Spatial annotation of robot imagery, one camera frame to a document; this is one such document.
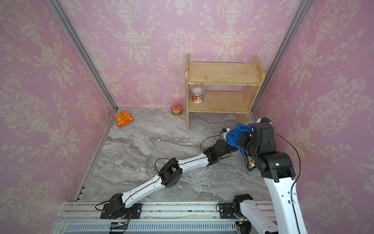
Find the wall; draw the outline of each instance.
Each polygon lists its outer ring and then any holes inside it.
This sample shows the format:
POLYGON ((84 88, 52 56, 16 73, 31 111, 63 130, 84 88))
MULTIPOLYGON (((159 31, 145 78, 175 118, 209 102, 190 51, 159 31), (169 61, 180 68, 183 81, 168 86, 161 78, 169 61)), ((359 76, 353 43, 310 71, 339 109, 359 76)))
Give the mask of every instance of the wall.
POLYGON ((267 69, 299 1, 60 0, 116 104, 153 107, 185 104, 187 54, 267 69))
POLYGON ((257 111, 300 153, 310 234, 374 233, 373 9, 312 1, 257 111))
POLYGON ((44 0, 0 1, 1 233, 50 233, 111 109, 44 0))

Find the jar lid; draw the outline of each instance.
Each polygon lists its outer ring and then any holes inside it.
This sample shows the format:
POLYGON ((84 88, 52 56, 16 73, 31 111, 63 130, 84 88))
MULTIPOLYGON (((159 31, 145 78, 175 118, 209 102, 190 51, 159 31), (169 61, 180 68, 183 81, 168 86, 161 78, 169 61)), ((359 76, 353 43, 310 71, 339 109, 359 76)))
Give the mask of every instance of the jar lid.
POLYGON ((192 88, 192 92, 194 94, 201 94, 201 93, 203 93, 203 91, 204 91, 204 89, 200 86, 195 86, 195 87, 192 88))

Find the wooden shelf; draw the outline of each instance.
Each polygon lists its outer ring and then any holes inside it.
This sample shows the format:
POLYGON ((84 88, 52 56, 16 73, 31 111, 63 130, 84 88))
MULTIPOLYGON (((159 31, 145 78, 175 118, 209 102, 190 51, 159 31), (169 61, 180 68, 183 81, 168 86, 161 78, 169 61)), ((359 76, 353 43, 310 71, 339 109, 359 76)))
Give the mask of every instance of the wooden shelf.
POLYGON ((236 121, 245 123, 265 80, 265 71, 255 55, 252 63, 186 62, 187 129, 189 112, 236 113, 236 121), (242 92, 205 91, 203 101, 194 103, 191 85, 241 85, 242 92))
POLYGON ((243 105, 243 92, 205 91, 203 101, 194 103, 190 94, 188 102, 189 112, 212 113, 247 113, 248 108, 243 105))
POLYGON ((190 62, 187 84, 260 85, 251 63, 190 62))

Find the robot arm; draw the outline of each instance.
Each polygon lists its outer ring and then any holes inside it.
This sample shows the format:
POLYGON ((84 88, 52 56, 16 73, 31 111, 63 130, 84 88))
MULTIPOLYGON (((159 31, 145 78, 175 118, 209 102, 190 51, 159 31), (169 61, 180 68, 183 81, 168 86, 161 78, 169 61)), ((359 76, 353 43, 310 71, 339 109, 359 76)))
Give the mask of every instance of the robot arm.
POLYGON ((158 175, 154 176, 152 179, 148 180, 144 184, 136 187, 133 190, 124 192, 122 194, 116 194, 116 198, 121 196, 122 203, 125 204, 125 208, 130 208, 140 199, 148 196, 149 194, 162 189, 162 188, 169 188, 175 185, 182 173, 186 173, 190 170, 194 170, 199 167, 206 167, 209 164, 208 158, 206 155, 200 154, 196 157, 185 159, 185 160, 176 160, 172 158, 168 161, 168 163, 161 168, 158 175), (173 167, 173 165, 177 162, 179 168, 173 167), (175 171, 171 172, 167 169, 171 165, 171 169, 175 169, 175 171))
POLYGON ((170 159, 152 179, 133 190, 113 195, 109 199, 110 216, 113 219, 122 218, 125 216, 127 210, 140 199, 159 189, 174 186, 183 173, 199 167, 213 165, 223 155, 236 150, 236 148, 228 145, 224 140, 218 140, 212 147, 209 147, 198 156, 184 160, 170 159))
MULTIPOLYGON (((296 185, 293 185, 295 171, 292 161, 286 153, 275 150, 274 129, 269 124, 270 120, 266 118, 262 120, 252 124, 252 133, 243 132, 236 144, 248 151, 255 160, 261 176, 264 177, 272 197, 278 226, 258 209, 248 194, 234 197, 234 212, 238 217, 248 218, 253 227, 262 234, 306 234, 297 200, 296 185)), ((137 201, 154 191, 174 186, 183 173, 213 165, 223 155, 236 150, 224 140, 218 140, 196 157, 184 160, 170 159, 151 180, 128 192, 113 195, 109 200, 110 216, 113 219, 124 217, 128 209, 137 201)))

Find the round tin can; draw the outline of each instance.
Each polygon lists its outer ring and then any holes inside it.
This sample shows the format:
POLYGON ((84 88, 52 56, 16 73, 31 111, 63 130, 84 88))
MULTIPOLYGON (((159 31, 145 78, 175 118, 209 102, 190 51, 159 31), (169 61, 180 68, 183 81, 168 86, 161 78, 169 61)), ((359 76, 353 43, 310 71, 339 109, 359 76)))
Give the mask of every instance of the round tin can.
POLYGON ((183 112, 183 107, 180 104, 175 104, 170 109, 171 109, 171 114, 174 116, 180 116, 183 112))

